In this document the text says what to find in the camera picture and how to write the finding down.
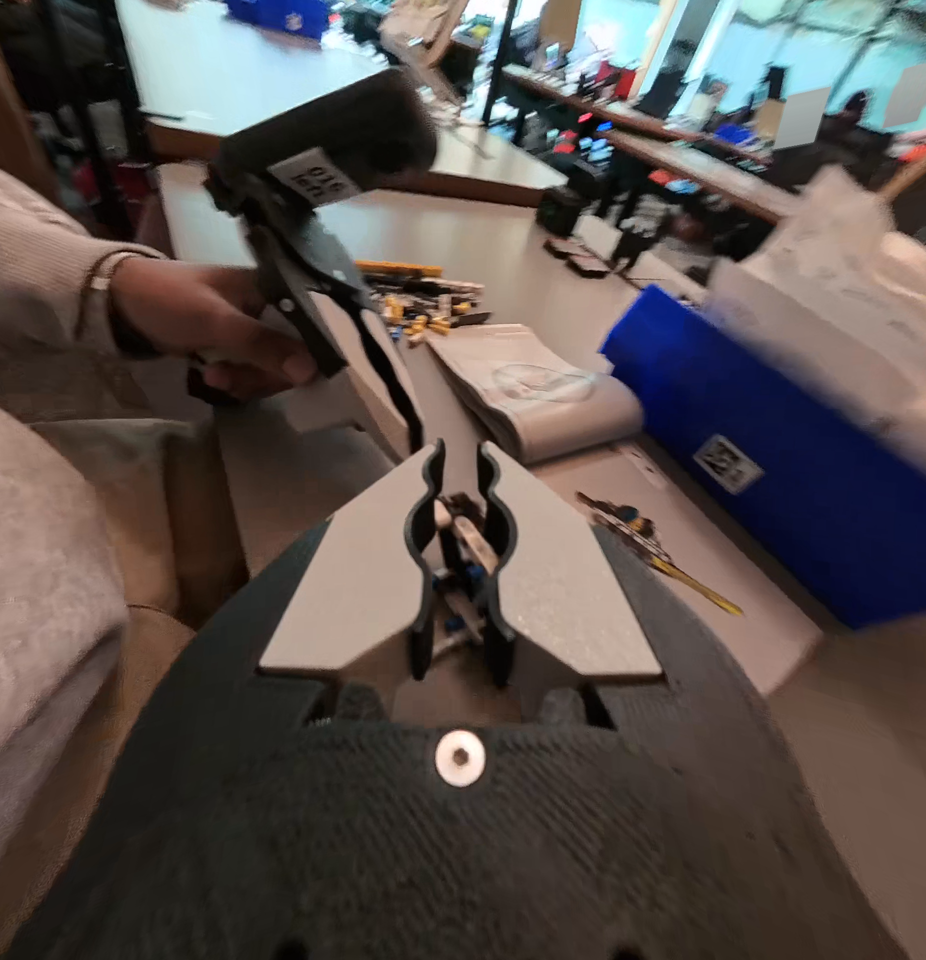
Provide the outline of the tan trousers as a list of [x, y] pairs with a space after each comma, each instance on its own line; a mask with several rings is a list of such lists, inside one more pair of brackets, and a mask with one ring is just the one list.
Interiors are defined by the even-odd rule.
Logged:
[[0, 860], [0, 956], [71, 858], [170, 666], [247, 577], [209, 427], [151, 418], [23, 425], [94, 491], [128, 622], [114, 669]]

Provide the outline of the black pole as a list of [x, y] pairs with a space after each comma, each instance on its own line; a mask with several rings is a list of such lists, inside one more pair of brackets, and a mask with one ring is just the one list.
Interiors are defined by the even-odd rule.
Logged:
[[481, 115], [481, 127], [486, 129], [489, 128], [492, 121], [493, 108], [495, 103], [500, 98], [500, 86], [503, 76], [503, 70], [506, 65], [507, 59], [507, 49], [510, 42], [510, 37], [512, 34], [513, 23], [516, 18], [517, 9], [520, 6], [520, 1], [508, 1], [505, 9], [505, 16], [503, 19], [496, 52], [493, 57], [492, 68], [490, 72], [489, 83], [486, 88], [486, 94], [484, 98], [483, 111]]

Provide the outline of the printed cardboard box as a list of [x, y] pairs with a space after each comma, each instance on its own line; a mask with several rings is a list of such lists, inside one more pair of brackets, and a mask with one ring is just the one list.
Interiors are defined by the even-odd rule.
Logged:
[[394, 1], [378, 25], [382, 49], [405, 60], [406, 51], [434, 68], [446, 54], [468, 1]]

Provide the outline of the white printed plastic bags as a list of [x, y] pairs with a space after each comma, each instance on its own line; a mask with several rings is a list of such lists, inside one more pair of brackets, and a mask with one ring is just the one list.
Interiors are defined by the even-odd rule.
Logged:
[[703, 313], [926, 473], [926, 246], [841, 167], [755, 253], [716, 263]]

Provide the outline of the pile of lego pieces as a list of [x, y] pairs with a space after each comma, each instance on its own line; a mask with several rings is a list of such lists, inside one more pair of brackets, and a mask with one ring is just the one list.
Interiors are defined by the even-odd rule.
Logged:
[[441, 267], [375, 260], [356, 260], [355, 267], [395, 343], [414, 346], [429, 334], [447, 337], [493, 317], [482, 284], [449, 279]]

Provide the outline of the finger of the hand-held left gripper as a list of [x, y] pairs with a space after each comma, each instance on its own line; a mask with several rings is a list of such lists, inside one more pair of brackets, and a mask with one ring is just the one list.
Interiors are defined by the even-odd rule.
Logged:
[[425, 441], [423, 411], [402, 355], [391, 342], [384, 321], [371, 309], [360, 310], [360, 338], [370, 366], [401, 423], [399, 454], [415, 454]]
[[361, 310], [367, 308], [357, 306], [353, 317], [327, 294], [313, 294], [311, 299], [319, 316], [318, 329], [342, 361], [342, 368], [327, 379], [350, 421], [368, 433], [391, 460], [409, 459], [411, 455], [401, 455], [398, 449], [402, 424], [363, 350]]

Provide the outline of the person's left hand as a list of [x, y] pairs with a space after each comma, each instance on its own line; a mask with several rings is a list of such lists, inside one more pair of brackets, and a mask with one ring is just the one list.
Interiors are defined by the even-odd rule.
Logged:
[[194, 361], [207, 388], [236, 401], [317, 377], [299, 337], [262, 323], [266, 301], [253, 269], [127, 258], [110, 279], [109, 307], [121, 347]]

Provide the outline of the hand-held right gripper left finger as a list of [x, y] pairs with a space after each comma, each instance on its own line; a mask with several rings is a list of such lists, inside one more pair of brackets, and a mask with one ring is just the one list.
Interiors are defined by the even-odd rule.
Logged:
[[433, 660], [433, 572], [442, 439], [328, 522], [258, 669], [322, 682], [404, 682]]

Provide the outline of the person's left forearm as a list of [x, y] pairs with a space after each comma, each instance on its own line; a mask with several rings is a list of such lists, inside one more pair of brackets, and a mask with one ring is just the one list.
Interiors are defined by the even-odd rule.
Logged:
[[92, 236], [0, 169], [0, 349], [158, 358], [114, 335], [110, 281], [134, 257], [164, 259], [149, 246]]

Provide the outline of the small blue storage bin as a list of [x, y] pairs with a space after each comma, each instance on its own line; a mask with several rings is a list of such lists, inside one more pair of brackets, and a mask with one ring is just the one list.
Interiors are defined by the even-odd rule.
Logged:
[[260, 29], [320, 41], [330, 25], [326, 1], [225, 1], [231, 18]]

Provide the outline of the black charger with green rings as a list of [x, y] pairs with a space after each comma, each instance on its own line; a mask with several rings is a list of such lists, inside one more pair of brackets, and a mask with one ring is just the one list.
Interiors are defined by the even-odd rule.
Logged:
[[589, 200], [569, 186], [550, 187], [543, 191], [536, 209], [536, 225], [560, 239], [572, 236]]

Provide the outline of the partly built lego model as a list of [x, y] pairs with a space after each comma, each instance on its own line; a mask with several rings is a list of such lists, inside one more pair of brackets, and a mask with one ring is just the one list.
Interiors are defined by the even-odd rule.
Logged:
[[484, 536], [485, 514], [467, 494], [438, 496], [434, 517], [443, 564], [433, 571], [431, 582], [437, 609], [447, 611], [434, 631], [432, 660], [438, 662], [457, 650], [483, 644], [484, 595], [499, 560]]

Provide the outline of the large blue plastic bin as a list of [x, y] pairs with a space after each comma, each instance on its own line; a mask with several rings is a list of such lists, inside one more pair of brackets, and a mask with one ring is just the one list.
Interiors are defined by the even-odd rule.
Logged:
[[839, 621], [926, 614], [926, 474], [656, 285], [601, 354], [644, 432]]

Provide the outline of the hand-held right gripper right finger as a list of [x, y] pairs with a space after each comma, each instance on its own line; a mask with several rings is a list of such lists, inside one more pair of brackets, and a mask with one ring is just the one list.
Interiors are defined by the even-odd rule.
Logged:
[[655, 682], [663, 667], [594, 529], [492, 441], [476, 452], [482, 537], [495, 557], [483, 593], [484, 661], [497, 687]]

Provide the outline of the lego instruction booklet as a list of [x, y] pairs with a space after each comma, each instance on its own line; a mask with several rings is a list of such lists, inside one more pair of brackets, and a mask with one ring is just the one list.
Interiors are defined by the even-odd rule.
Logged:
[[801, 665], [821, 629], [786, 594], [756, 548], [705, 502], [644, 435], [635, 393], [604, 371], [574, 366], [520, 324], [465, 327], [428, 337], [448, 386], [505, 452], [587, 520], [578, 500], [631, 507], [653, 524], [673, 565], [740, 608], [727, 611], [657, 572], [769, 695]]

